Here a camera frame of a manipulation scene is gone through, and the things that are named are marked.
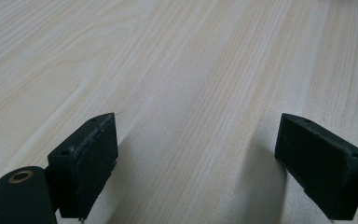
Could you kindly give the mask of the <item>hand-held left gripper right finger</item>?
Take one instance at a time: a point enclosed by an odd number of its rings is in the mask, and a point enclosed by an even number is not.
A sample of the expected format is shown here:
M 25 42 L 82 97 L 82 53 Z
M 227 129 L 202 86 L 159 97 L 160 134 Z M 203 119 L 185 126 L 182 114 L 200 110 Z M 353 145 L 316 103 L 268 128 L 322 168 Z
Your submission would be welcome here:
M 331 220 L 358 210 L 358 147 L 319 124 L 281 116 L 274 157 Z

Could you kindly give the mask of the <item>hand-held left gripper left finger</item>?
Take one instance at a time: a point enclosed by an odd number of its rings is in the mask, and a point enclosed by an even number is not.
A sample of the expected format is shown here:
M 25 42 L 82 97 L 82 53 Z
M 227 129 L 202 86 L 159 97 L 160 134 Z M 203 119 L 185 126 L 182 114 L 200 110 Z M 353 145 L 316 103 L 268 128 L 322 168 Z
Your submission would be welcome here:
M 53 207 L 63 218 L 86 219 L 117 164 L 113 113 L 86 121 L 48 154 Z

